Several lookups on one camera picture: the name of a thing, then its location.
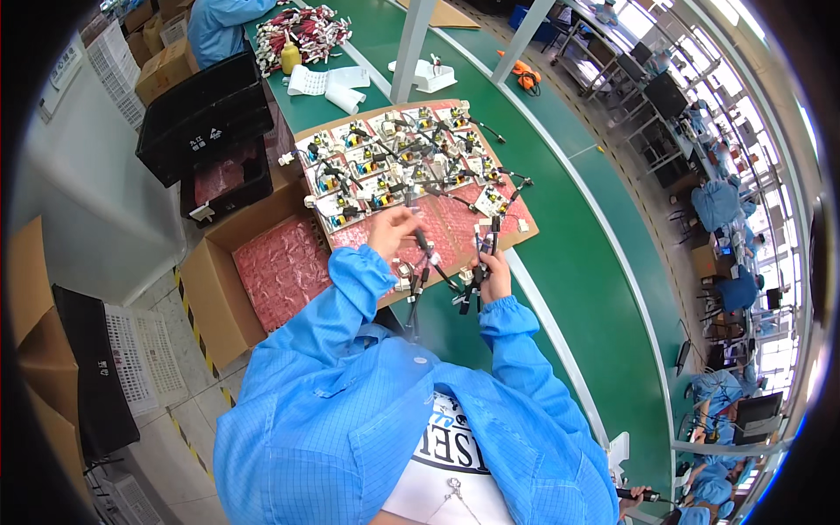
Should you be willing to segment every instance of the yellow and black hazard tape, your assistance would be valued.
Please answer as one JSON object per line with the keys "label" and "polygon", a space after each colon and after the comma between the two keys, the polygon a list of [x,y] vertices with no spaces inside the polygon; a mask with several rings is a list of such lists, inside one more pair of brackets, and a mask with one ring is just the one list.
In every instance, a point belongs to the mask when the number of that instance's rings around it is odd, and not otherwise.
{"label": "yellow and black hazard tape", "polygon": [[181,428],[181,425],[178,423],[178,420],[175,419],[174,415],[172,415],[172,410],[170,410],[169,407],[166,408],[166,413],[169,414],[169,419],[172,420],[172,425],[175,426],[175,430],[181,435],[181,439],[184,440],[184,443],[190,449],[192,457],[198,461],[198,464],[202,467],[202,470],[204,470],[204,472],[207,474],[207,477],[209,477],[210,481],[212,481],[215,484],[216,478],[213,477],[213,472],[207,467],[207,464],[204,463],[204,459],[202,459],[202,457],[198,455],[198,451],[196,451],[195,447],[192,446],[192,443],[190,443],[190,440],[186,437],[184,429]]}
{"label": "yellow and black hazard tape", "polygon": [[231,408],[236,407],[236,400],[234,399],[234,395],[230,392],[229,389],[225,388],[224,386],[220,386],[218,388],[222,391],[222,395],[224,396],[224,400],[228,402]]}
{"label": "yellow and black hazard tape", "polygon": [[202,355],[204,356],[204,362],[207,364],[207,368],[210,370],[210,373],[213,374],[213,378],[219,379],[218,369],[213,363],[213,360],[210,359],[210,356],[207,355],[207,347],[204,345],[204,339],[202,339],[202,335],[198,332],[198,326],[196,325],[196,319],[192,315],[192,308],[190,308],[190,302],[186,299],[186,293],[184,292],[184,282],[181,280],[181,272],[178,270],[177,267],[173,268],[172,272],[175,274],[175,284],[178,287],[178,293],[181,295],[181,304],[184,305],[184,312],[186,312],[186,318],[190,322],[190,328],[192,328],[192,335],[196,338],[198,348],[202,351]]}

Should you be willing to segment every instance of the green table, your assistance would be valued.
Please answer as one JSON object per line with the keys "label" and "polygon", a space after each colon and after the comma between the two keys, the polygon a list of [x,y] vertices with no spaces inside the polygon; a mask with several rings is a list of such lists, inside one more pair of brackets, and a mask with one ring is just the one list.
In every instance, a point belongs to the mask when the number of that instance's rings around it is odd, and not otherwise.
{"label": "green table", "polygon": [[[386,0],[332,0],[328,5],[338,10],[339,16],[352,18],[350,43],[390,81],[393,74],[387,70],[387,64],[396,59],[405,12]],[[264,19],[279,10],[273,10]],[[254,24],[249,24],[247,31],[253,39]],[[490,70],[499,60],[496,50],[505,46],[484,31],[444,29],[443,33]],[[604,229],[569,172],[508,99],[432,30],[426,34],[421,56],[430,53],[441,56],[444,64],[455,69],[458,83],[431,95],[412,91],[409,101],[456,97],[469,100],[470,112],[507,139],[506,144],[494,147],[502,164],[535,180],[536,186],[527,188],[522,196],[540,234],[517,245],[516,251],[580,367],[608,436],[615,438],[622,431],[631,434],[631,459],[622,463],[625,476],[634,484],[651,485],[669,493],[670,436],[654,350],[633,290]],[[353,65],[346,54],[329,62],[329,67]],[[312,68],[327,69],[323,64]],[[273,75],[269,85],[293,133],[346,116],[323,97],[289,97],[281,78],[282,75]],[[605,154],[594,147],[595,140],[570,109],[574,102],[561,100],[547,86],[540,97],[529,97],[518,89],[514,78],[507,84],[537,115],[560,148],[569,157],[574,156],[573,166],[623,247],[653,321],[662,360],[670,367],[684,340],[679,310],[653,240],[622,179]],[[373,85],[363,91],[367,100],[360,105],[360,111],[390,105]],[[529,305],[516,282],[514,293],[520,302]],[[425,332],[423,343],[442,359],[489,370],[491,354],[478,337],[475,314],[457,315],[450,299],[445,286],[433,286],[424,294],[419,308]],[[397,304],[394,311],[404,318],[407,305]],[[535,340],[554,366],[555,374],[570,384],[544,330]],[[682,414],[690,410],[681,395],[686,378],[672,380],[675,378],[669,378],[674,418],[681,420]],[[667,509],[650,505],[643,510],[656,513]]]}

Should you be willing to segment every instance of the white t-shirt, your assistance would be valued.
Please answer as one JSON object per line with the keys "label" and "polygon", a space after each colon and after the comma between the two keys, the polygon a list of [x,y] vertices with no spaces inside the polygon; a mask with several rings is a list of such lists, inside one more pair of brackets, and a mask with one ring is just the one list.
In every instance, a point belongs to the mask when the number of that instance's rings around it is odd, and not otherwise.
{"label": "white t-shirt", "polygon": [[[453,478],[463,501],[453,493]],[[454,397],[434,392],[432,416],[382,510],[432,525],[514,523]]]}

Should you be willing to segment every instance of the stack of white crates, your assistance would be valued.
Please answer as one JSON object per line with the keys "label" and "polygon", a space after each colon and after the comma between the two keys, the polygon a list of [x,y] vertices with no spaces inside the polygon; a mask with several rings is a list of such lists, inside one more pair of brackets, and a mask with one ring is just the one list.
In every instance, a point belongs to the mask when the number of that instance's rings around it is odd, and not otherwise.
{"label": "stack of white crates", "polygon": [[137,129],[143,123],[146,108],[134,93],[140,68],[123,38],[119,22],[114,20],[87,48],[93,70],[120,113]]}

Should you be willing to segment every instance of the blue bin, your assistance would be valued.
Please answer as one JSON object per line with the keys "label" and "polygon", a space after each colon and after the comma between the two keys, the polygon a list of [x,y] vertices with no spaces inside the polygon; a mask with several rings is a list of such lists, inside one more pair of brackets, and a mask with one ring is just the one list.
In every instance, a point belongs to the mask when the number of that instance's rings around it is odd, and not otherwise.
{"label": "blue bin", "polygon": [[[526,14],[528,14],[528,8],[520,5],[515,6],[513,8],[513,13],[511,13],[511,17],[507,20],[507,25],[514,29],[519,29],[519,26],[522,25],[522,21],[525,19]],[[548,42],[552,38],[554,38],[554,28],[551,27],[549,19],[545,18],[543,23],[539,25],[539,29],[537,29],[537,32],[534,33],[531,40]]]}

